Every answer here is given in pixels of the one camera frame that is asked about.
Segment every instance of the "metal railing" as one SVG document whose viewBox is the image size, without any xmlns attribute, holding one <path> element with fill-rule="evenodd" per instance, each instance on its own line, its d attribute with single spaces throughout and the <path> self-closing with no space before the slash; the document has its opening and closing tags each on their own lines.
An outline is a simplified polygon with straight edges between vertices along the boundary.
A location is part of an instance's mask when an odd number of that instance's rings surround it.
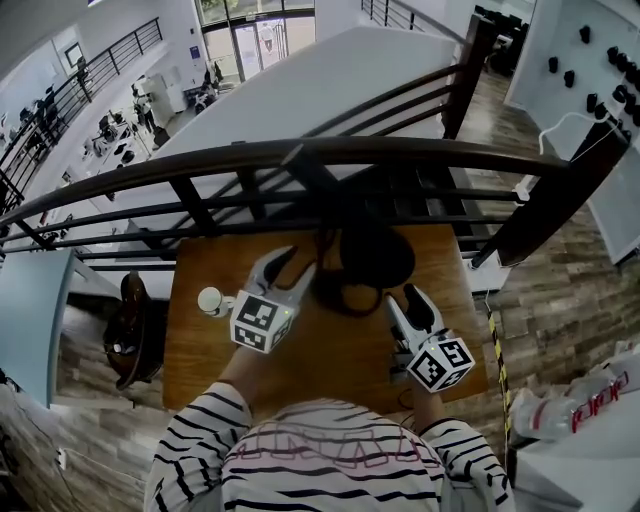
<svg viewBox="0 0 640 512">
<path fill-rule="evenodd" d="M 418 32 L 429 32 L 434 28 L 454 41 L 464 44 L 464 38 L 417 9 L 405 4 L 402 0 L 361 0 L 360 8 L 369 15 L 372 21 L 383 27 L 404 28 Z"/>
<path fill-rule="evenodd" d="M 453 140 L 411 139 L 400 137 L 327 137 L 291 139 L 250 144 L 233 144 L 193 153 L 178 154 L 151 160 L 123 169 L 116 169 L 65 188 L 58 189 L 34 201 L 25 203 L 0 218 L 0 229 L 16 224 L 22 233 L 5 237 L 9 240 L 26 239 L 30 245 L 5 248 L 4 253 L 33 250 L 57 250 L 60 248 L 83 248 L 78 258 L 91 261 L 96 270 L 167 270 L 174 263 L 145 264 L 137 261 L 125 265 L 97 265 L 99 260 L 115 261 L 162 258 L 175 261 L 175 248 L 159 248 L 163 240 L 181 240 L 200 236 L 226 234 L 252 234 L 270 231 L 309 230 L 327 227 L 335 219 L 323 217 L 321 198 L 313 191 L 302 190 L 277 192 L 261 189 L 257 174 L 266 169 L 282 169 L 296 181 L 296 166 L 307 165 L 297 161 L 300 145 L 314 165 L 365 164 L 368 169 L 356 175 L 355 180 L 343 183 L 342 192 L 350 201 L 361 202 L 379 218 L 390 225 L 408 224 L 497 224 L 500 229 L 493 236 L 467 236 L 466 243 L 477 244 L 479 250 L 473 254 L 473 265 L 481 265 L 489 255 L 498 251 L 503 265 L 521 262 L 540 247 L 602 183 L 628 148 L 628 142 L 611 122 L 596 124 L 591 129 L 578 155 L 585 150 L 588 158 L 579 157 L 571 162 L 554 157 L 529 157 L 517 152 L 494 147 Z M 530 199 L 518 199 L 513 192 L 503 190 L 474 190 L 455 187 L 378 186 L 376 180 L 363 182 L 361 177 L 371 177 L 372 172 L 382 169 L 386 176 L 411 176 L 422 169 L 427 176 L 437 176 L 449 166 L 489 169 L 497 172 L 520 173 L 539 176 L 530 193 Z M 202 199 L 195 189 L 192 178 L 227 174 L 238 176 L 245 191 L 234 196 L 217 196 Z M 44 212 L 97 196 L 120 192 L 148 185 L 168 182 L 179 198 L 178 202 L 156 204 L 127 210 L 102 213 L 73 219 L 55 225 L 33 229 L 27 224 L 30 218 Z M 420 214 L 419 210 L 405 208 L 402 203 L 424 204 L 427 199 L 443 201 L 453 199 L 483 201 L 517 201 L 520 206 L 508 215 L 481 214 Z M 375 207 L 377 201 L 392 205 L 386 214 Z M 266 205 L 289 204 L 276 214 L 266 215 Z M 215 219 L 211 208 L 233 209 L 248 207 L 253 221 L 227 223 Z M 53 231 L 71 229 L 122 219 L 153 217 L 176 212 L 189 212 L 195 224 L 189 228 L 140 230 L 122 234 L 95 236 L 84 239 L 62 241 L 46 240 L 44 235 Z M 122 242 L 143 242 L 148 249 L 117 250 Z M 115 251 L 95 250 L 98 244 L 113 244 Z M 87 247 L 94 247 L 93 252 Z"/>
<path fill-rule="evenodd" d="M 0 157 L 0 204 L 6 213 L 24 200 L 39 166 L 82 109 L 124 68 L 162 40 L 158 18 L 122 37 L 38 101 Z"/>
</svg>

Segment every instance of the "window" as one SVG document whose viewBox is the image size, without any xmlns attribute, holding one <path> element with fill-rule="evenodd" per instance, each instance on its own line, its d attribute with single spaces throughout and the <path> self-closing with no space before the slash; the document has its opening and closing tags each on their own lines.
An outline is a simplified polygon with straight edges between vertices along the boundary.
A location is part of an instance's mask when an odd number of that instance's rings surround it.
<svg viewBox="0 0 640 512">
<path fill-rule="evenodd" d="M 195 0 L 209 54 L 239 84 L 315 42 L 314 0 Z"/>
<path fill-rule="evenodd" d="M 227 0 L 229 18 L 244 18 L 248 14 L 274 12 L 282 10 L 280 0 Z"/>
<path fill-rule="evenodd" d="M 216 62 L 224 76 L 225 82 L 229 81 L 239 84 L 240 74 L 238 73 L 238 64 L 236 63 L 235 54 L 233 53 L 233 43 L 231 42 L 229 29 L 223 28 L 221 30 L 207 32 L 204 35 L 204 40 L 207 44 L 211 67 L 213 68 L 213 63 Z"/>
<path fill-rule="evenodd" d="M 284 8 L 289 9 L 313 9 L 314 0 L 284 0 Z"/>
<path fill-rule="evenodd" d="M 78 62 L 78 59 L 82 57 L 82 50 L 80 49 L 80 45 L 76 43 L 68 50 L 65 50 L 64 54 L 67 56 L 69 66 L 73 68 L 76 65 L 76 62 Z"/>
<path fill-rule="evenodd" d="M 316 20 L 313 16 L 287 20 L 289 55 L 316 42 Z"/>
<path fill-rule="evenodd" d="M 224 9 L 224 0 L 198 0 L 196 3 L 200 7 L 200 17 L 203 25 L 209 25 L 216 21 L 227 19 Z"/>
</svg>

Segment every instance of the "yellow black tape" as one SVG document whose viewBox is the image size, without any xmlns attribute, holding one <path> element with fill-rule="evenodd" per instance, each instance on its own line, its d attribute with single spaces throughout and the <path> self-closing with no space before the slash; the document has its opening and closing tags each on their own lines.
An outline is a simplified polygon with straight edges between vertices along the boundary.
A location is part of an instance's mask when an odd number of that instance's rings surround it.
<svg viewBox="0 0 640 512">
<path fill-rule="evenodd" d="M 496 351 L 496 359 L 498 360 L 498 380 L 500 382 L 500 390 L 502 391 L 502 407 L 504 410 L 504 435 L 506 442 L 509 442 L 511 434 L 511 418 L 509 417 L 509 409 L 511 408 L 511 392 L 509 391 L 509 381 L 507 379 L 507 367 L 502 358 L 502 347 L 500 346 L 500 338 L 496 329 L 496 322 L 493 318 L 493 312 L 487 305 L 487 318 L 489 319 L 489 330 L 493 338 L 493 347 Z"/>
</svg>

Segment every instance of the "wooden table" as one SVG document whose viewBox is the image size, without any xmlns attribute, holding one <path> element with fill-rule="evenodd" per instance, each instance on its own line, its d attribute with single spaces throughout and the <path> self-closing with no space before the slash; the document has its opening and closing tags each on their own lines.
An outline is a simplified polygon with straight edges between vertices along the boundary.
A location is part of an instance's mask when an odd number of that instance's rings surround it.
<svg viewBox="0 0 640 512">
<path fill-rule="evenodd" d="M 485 391 L 482 335 L 476 326 L 453 230 L 450 226 L 411 226 L 398 231 L 411 242 L 416 254 L 410 282 L 434 300 L 446 325 L 463 337 L 476 360 L 469 375 L 445 392 L 445 400 Z M 282 286 L 315 258 L 312 233 L 238 235 L 182 242 L 169 307 L 165 407 L 181 409 L 195 399 L 216 380 L 236 349 L 229 338 L 229 317 L 217 319 L 202 313 L 197 304 L 200 291 L 215 286 L 226 295 L 236 294 L 260 256 L 287 245 L 297 245 L 299 251 L 280 276 L 278 282 Z M 336 243 L 327 256 L 329 268 L 339 267 L 337 249 Z M 404 300 L 400 289 L 393 292 L 396 298 Z M 349 304 L 366 307 L 374 295 L 368 288 L 353 288 L 346 297 Z M 366 318 L 351 318 L 323 309 L 307 294 L 291 331 L 270 356 L 273 364 L 254 407 L 256 416 L 262 418 L 287 404 L 319 397 L 348 400 L 381 414 L 401 410 L 398 395 L 407 385 L 389 384 L 393 344 L 383 307 Z"/>
</svg>

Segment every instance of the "black cable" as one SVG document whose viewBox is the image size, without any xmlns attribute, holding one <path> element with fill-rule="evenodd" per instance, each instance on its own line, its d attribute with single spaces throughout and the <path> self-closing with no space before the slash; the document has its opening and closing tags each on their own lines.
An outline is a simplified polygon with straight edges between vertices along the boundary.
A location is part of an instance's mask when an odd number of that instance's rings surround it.
<svg viewBox="0 0 640 512">
<path fill-rule="evenodd" d="M 407 411 L 412 411 L 413 410 L 413 406 L 409 406 L 406 405 L 404 403 L 402 403 L 402 397 L 405 395 L 405 393 L 409 393 L 411 391 L 411 388 L 407 388 L 404 391 L 402 391 L 399 395 L 398 395 L 398 405 L 400 407 L 402 407 L 403 409 L 406 409 Z"/>
<path fill-rule="evenodd" d="M 405 403 L 403 403 L 403 402 L 402 402 L 402 397 L 405 395 L 405 393 L 408 393 L 408 392 L 410 392 L 410 391 L 411 391 L 411 388 L 407 388 L 407 389 L 403 390 L 403 391 L 398 395 L 398 405 L 399 405 L 400 407 L 402 407 L 403 409 L 406 409 L 407 411 L 412 411 L 412 410 L 413 410 L 413 407 L 410 407 L 410 406 L 406 405 Z M 411 414 L 409 414 L 409 415 L 408 415 L 404 420 L 402 420 L 402 422 L 400 423 L 400 426 L 401 426 L 401 427 L 405 427 L 405 423 L 406 423 L 407 421 L 411 420 L 411 419 L 414 419 L 414 418 L 415 418 L 415 414 L 412 412 L 412 413 L 411 413 Z M 415 421 L 414 421 L 411 425 L 409 425 L 408 427 L 405 427 L 405 428 L 408 428 L 409 430 L 414 430 L 415 425 L 416 425 L 416 424 L 415 424 Z"/>
<path fill-rule="evenodd" d="M 367 309 L 353 309 L 344 301 L 342 290 L 345 286 L 360 283 L 354 281 L 344 269 L 326 269 L 324 267 L 326 253 L 331 249 L 337 237 L 335 229 L 320 228 L 315 235 L 316 243 L 316 276 L 312 283 L 312 292 L 318 302 L 331 311 L 353 318 L 369 316 L 382 303 L 382 289 L 375 288 L 376 299 Z"/>
<path fill-rule="evenodd" d="M 38 430 L 38 432 L 40 432 L 47 439 L 47 441 L 49 441 L 49 444 L 51 445 L 51 448 L 53 449 L 53 451 L 56 452 L 56 454 L 58 454 L 58 448 L 56 448 L 56 444 L 53 442 L 53 439 L 51 439 L 49 434 L 47 434 L 44 430 L 42 430 L 36 424 L 36 422 L 31 419 L 31 417 L 29 416 L 29 413 L 27 413 L 27 411 L 23 407 L 20 406 L 20 404 L 18 403 L 18 398 L 16 397 L 13 389 L 11 389 L 11 385 L 7 385 L 7 387 L 9 388 L 11 396 L 13 397 L 13 402 L 15 403 L 16 407 L 18 409 L 20 409 L 20 411 L 22 411 L 22 414 L 26 418 L 26 420 L 29 423 L 31 423 Z M 56 457 L 56 461 L 54 462 L 54 465 L 55 465 L 56 469 L 58 470 L 58 475 L 60 475 L 60 478 L 64 482 L 64 486 L 67 488 L 67 492 L 69 493 L 69 496 L 71 496 L 71 501 L 73 502 L 73 506 L 76 508 L 76 510 L 78 512 L 82 512 L 82 510 L 80 508 L 80 504 L 78 503 L 78 500 L 76 499 L 75 495 L 71 491 L 71 487 L 69 487 L 67 479 L 62 474 L 62 469 L 60 468 L 60 466 L 58 464 L 57 457 Z"/>
</svg>

